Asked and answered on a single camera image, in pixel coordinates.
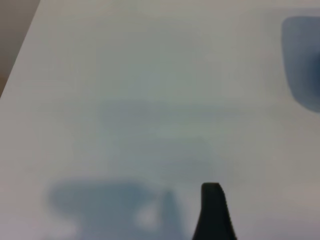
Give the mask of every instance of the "white surface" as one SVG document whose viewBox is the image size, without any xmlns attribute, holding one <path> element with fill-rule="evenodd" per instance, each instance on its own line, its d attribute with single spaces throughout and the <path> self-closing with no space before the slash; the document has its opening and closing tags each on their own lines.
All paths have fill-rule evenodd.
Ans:
<svg viewBox="0 0 320 240">
<path fill-rule="evenodd" d="M 0 100 L 0 238 L 81 234 L 48 203 L 68 181 L 172 190 L 190 238 L 218 181 L 240 240 L 319 239 L 320 119 L 281 52 L 319 6 L 42 0 Z"/>
</svg>

